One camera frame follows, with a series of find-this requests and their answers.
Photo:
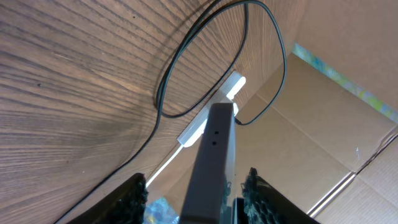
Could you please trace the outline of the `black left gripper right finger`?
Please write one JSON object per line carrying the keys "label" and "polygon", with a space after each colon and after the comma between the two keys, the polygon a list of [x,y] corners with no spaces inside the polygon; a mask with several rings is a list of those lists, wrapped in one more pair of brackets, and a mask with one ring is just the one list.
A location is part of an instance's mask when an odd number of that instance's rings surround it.
{"label": "black left gripper right finger", "polygon": [[249,224],[319,224],[250,168],[241,184]]}

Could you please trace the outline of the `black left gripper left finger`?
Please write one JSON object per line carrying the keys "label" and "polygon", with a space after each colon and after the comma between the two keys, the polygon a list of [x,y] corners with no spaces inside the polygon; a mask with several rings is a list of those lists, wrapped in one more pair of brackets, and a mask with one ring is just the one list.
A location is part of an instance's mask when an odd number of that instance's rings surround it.
{"label": "black left gripper left finger", "polygon": [[142,224],[148,194],[144,174],[136,173],[68,224]]}

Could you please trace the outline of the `blue smartphone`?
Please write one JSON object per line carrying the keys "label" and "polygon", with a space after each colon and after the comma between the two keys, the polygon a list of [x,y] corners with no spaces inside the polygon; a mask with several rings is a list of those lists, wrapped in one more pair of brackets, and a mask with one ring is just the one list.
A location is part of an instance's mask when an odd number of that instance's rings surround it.
{"label": "blue smartphone", "polygon": [[208,113],[179,223],[234,222],[234,135],[233,104],[213,104]]}

